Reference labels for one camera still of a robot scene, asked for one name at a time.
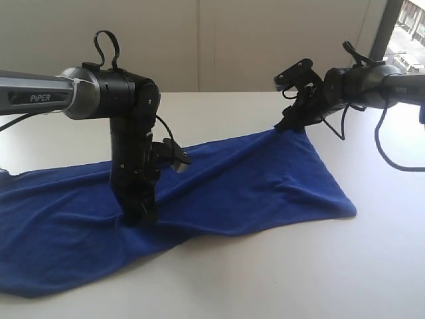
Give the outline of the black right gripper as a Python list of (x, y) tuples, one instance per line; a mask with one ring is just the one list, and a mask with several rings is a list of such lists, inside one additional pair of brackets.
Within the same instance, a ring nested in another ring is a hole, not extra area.
[(313, 78), (301, 90), (297, 91), (295, 102), (283, 112), (283, 118), (274, 125), (277, 132), (300, 131), (306, 126), (320, 123), (332, 114), (330, 104), (323, 95), (324, 83), (320, 78)]

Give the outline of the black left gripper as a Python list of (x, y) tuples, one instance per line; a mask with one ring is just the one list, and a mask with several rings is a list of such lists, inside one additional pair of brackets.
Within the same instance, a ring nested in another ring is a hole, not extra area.
[(133, 118), (110, 119), (112, 167), (110, 185), (122, 206), (124, 222), (155, 223), (155, 184), (159, 174), (152, 155), (152, 127)]

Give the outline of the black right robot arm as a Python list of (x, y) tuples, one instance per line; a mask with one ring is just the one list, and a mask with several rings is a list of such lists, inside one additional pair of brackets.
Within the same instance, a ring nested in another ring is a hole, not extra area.
[(275, 76), (274, 84), (281, 93), (297, 90), (295, 102), (275, 125), (280, 132), (316, 125), (348, 107), (383, 110), (398, 103), (419, 106), (419, 122), (424, 123), (424, 75), (403, 74), (384, 62), (331, 68), (320, 78), (312, 60), (304, 58)]

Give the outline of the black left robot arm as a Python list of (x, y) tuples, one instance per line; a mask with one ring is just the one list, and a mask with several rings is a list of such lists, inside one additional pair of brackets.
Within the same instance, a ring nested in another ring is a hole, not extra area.
[(159, 102), (153, 80), (123, 69), (83, 64), (58, 76), (1, 71), (1, 115), (61, 111), (72, 120), (109, 121), (110, 185), (128, 225), (158, 218), (152, 129)]

